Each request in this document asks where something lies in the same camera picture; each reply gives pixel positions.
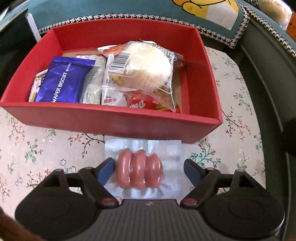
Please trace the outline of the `dark green sofa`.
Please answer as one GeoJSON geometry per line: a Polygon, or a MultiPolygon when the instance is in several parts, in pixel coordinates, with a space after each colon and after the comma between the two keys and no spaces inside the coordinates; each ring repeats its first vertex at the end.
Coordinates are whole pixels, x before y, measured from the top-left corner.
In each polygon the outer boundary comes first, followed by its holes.
{"type": "Polygon", "coordinates": [[[234,48],[206,37],[207,48],[229,54],[240,69],[256,113],[263,147],[269,193],[290,206],[291,174],[282,132],[295,117],[295,56],[257,20],[248,26],[234,48]]]}

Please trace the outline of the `red yellow snack bag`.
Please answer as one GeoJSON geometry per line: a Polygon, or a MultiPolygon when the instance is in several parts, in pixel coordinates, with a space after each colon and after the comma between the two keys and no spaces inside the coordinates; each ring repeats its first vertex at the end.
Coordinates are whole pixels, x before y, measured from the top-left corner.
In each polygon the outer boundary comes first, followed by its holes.
{"type": "MultiPolygon", "coordinates": [[[[123,95],[125,96],[127,106],[129,108],[150,109],[150,110],[165,111],[170,113],[173,112],[171,111],[171,109],[166,108],[165,106],[158,103],[151,95],[143,94],[139,91],[131,91],[123,95]]],[[[171,95],[163,91],[157,91],[156,96],[159,96],[162,101],[164,100],[168,104],[173,103],[171,95]]],[[[181,113],[179,105],[176,102],[174,104],[175,104],[176,113],[181,113]]]]}

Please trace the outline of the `vacuum packed pink sausages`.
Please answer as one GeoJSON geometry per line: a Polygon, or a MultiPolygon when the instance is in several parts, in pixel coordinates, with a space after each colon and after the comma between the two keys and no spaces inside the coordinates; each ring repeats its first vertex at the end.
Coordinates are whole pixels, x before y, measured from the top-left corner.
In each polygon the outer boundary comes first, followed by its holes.
{"type": "Polygon", "coordinates": [[[115,170],[104,185],[120,199],[177,199],[184,171],[180,140],[136,140],[110,138],[106,157],[115,170]]]}

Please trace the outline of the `white red striped snack pack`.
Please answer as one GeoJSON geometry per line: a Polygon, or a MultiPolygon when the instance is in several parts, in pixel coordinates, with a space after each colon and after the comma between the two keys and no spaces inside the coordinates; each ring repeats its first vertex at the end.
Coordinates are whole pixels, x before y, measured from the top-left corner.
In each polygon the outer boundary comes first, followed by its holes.
{"type": "Polygon", "coordinates": [[[100,104],[107,59],[102,55],[76,55],[76,58],[95,60],[94,67],[85,77],[80,103],[100,104]]]}

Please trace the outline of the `clear round bread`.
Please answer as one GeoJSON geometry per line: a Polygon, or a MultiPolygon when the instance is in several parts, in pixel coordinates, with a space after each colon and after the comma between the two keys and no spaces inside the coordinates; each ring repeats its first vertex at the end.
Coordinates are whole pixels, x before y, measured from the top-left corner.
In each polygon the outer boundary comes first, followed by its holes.
{"type": "Polygon", "coordinates": [[[102,46],[97,50],[106,58],[114,54],[107,73],[118,91],[123,94],[139,91],[151,95],[158,103],[176,112],[172,81],[174,72],[185,64],[181,54],[153,41],[129,41],[121,45],[102,46]],[[173,103],[162,101],[156,96],[157,91],[170,94],[173,103]]]}

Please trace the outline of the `red cardboard box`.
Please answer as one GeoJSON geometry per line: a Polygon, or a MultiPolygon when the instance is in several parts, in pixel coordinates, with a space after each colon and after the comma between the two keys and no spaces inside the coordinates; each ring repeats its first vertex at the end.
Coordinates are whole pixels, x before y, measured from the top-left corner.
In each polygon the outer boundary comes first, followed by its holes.
{"type": "Polygon", "coordinates": [[[211,64],[198,30],[181,24],[143,19],[104,19],[51,29],[30,51],[1,97],[1,107],[29,126],[191,144],[222,124],[222,111],[211,64]],[[128,41],[152,40],[182,54],[179,71],[181,112],[80,103],[29,102],[35,75],[55,56],[128,41]]]}

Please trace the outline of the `teal lion sofa cover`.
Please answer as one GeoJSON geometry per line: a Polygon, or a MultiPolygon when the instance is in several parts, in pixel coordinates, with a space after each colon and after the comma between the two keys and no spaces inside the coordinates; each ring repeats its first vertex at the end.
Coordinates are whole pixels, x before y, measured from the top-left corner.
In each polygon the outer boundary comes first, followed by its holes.
{"type": "Polygon", "coordinates": [[[4,23],[27,9],[40,34],[70,23],[100,19],[158,20],[196,27],[200,33],[234,48],[254,18],[292,56],[295,42],[273,20],[245,1],[25,1],[12,8],[4,23]]]}

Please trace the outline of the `white plastic bag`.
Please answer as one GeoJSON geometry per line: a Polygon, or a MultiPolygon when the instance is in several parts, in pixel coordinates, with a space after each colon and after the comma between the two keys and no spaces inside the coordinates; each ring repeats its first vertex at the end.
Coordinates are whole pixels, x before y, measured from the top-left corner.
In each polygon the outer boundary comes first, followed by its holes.
{"type": "Polygon", "coordinates": [[[282,0],[258,0],[259,9],[286,30],[292,17],[291,8],[282,0]]]}

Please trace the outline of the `blue wafer biscuit pack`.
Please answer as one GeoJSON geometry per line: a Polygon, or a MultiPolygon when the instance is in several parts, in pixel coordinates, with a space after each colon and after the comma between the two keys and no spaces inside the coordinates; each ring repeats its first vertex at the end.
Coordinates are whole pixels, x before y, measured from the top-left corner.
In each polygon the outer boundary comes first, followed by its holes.
{"type": "Polygon", "coordinates": [[[78,103],[86,75],[95,60],[75,57],[54,57],[37,93],[36,102],[78,103]]]}

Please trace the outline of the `small white snack packet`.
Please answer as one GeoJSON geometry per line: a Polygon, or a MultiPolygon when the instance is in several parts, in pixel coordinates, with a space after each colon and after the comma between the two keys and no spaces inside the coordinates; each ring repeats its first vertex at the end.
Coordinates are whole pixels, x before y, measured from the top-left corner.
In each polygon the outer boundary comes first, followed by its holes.
{"type": "Polygon", "coordinates": [[[107,57],[106,69],[102,82],[101,105],[127,107],[125,96],[115,88],[114,80],[109,77],[107,73],[107,67],[113,60],[114,54],[110,54],[107,57]]]}

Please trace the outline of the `green white Kaprons wafer pack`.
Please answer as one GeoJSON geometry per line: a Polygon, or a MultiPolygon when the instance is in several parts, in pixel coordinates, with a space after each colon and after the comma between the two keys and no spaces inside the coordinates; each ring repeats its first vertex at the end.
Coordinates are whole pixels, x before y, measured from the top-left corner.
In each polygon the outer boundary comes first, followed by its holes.
{"type": "Polygon", "coordinates": [[[34,102],[36,100],[36,96],[40,90],[40,87],[44,81],[44,78],[45,78],[47,72],[48,72],[48,69],[45,69],[45,70],[36,74],[36,76],[34,78],[34,82],[31,87],[28,102],[34,102]]]}

